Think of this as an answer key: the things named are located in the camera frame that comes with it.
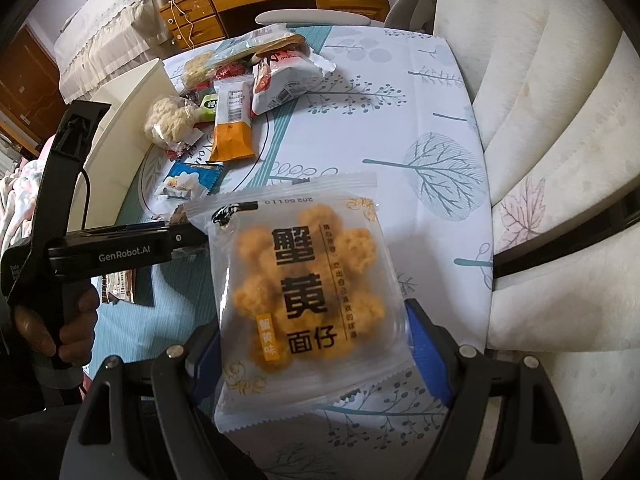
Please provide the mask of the person's left hand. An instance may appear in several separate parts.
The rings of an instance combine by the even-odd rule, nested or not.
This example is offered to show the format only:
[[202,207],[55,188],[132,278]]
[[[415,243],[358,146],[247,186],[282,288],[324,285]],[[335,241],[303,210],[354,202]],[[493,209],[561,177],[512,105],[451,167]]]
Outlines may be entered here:
[[81,283],[77,304],[70,320],[53,338],[41,318],[31,310],[17,307],[14,322],[17,331],[29,343],[32,350],[73,366],[84,366],[92,359],[94,329],[98,322],[100,297],[90,282]]

